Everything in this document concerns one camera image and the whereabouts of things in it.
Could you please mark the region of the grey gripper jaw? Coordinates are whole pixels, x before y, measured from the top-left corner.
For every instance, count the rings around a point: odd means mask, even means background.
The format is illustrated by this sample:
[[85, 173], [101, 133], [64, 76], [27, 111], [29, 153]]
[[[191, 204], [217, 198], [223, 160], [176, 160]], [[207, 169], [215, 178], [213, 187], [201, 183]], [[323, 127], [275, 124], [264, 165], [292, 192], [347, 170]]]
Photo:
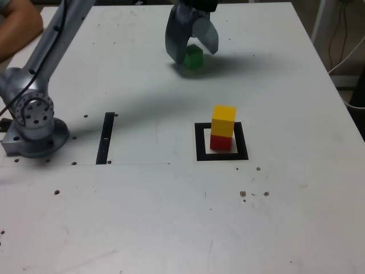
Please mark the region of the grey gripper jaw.
[[200, 19], [206, 19], [205, 11], [188, 5], [172, 7], [165, 31], [165, 48], [176, 64], [183, 63], [189, 39], [201, 36], [206, 30]]
[[201, 17], [194, 22], [192, 38], [197, 38], [212, 55], [218, 51], [218, 32], [209, 18]]

